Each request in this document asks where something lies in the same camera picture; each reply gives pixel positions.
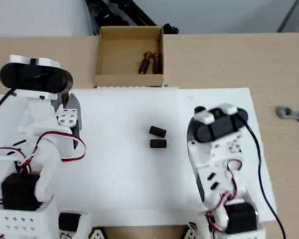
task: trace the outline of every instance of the cardboard box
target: cardboard box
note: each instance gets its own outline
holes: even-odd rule
[[[152,59],[147,74],[138,74],[146,51],[161,54],[160,63],[162,72],[164,72],[161,27],[102,27],[97,53],[97,86],[162,86],[163,74],[152,73]]]

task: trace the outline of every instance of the wooden table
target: wooden table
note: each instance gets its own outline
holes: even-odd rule
[[[95,83],[98,37],[0,39],[0,68],[9,54],[44,56],[70,71],[75,88]],[[180,88],[249,87],[260,125],[278,213],[288,238],[299,238],[299,123],[275,106],[299,110],[299,33],[164,36],[165,83]],[[0,83],[0,93],[6,89]],[[276,223],[267,238],[282,238]],[[107,228],[109,239],[178,239],[184,227]]]

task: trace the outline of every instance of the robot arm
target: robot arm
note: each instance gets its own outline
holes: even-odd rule
[[[53,175],[61,162],[80,160],[86,150],[79,138],[79,104],[69,94],[73,80],[49,59],[11,60],[0,72],[1,81],[15,89],[11,100],[27,98],[27,104],[21,118],[13,119],[19,125],[11,142],[0,148],[0,233],[6,239],[57,239]],[[90,230],[91,216],[81,214],[74,238],[86,238]]]
[[[248,176],[244,175],[244,157],[240,140],[245,110],[222,104],[207,111],[197,107],[187,131],[189,159],[196,177],[200,198],[207,208],[200,219],[201,234],[210,238],[265,238],[258,212],[248,193]]]

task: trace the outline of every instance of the wrench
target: wrench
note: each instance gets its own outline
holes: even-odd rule
[[[294,119],[299,121],[299,111],[293,111],[291,108],[287,106],[276,107],[276,114],[282,120]]]

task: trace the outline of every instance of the white board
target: white board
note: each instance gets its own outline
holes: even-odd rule
[[[81,104],[81,138],[88,147],[79,162],[56,172],[56,198],[62,210],[86,211],[95,226],[181,225],[202,210],[187,156],[186,131],[193,109],[231,103],[247,110],[260,140],[248,89],[179,90],[177,88],[102,88],[73,91]],[[0,129],[6,124],[0,120]],[[167,130],[167,148],[150,149],[151,125]],[[261,221],[272,220],[258,187],[257,152],[246,135],[242,150],[264,208]],[[267,167],[263,178],[274,204]]]

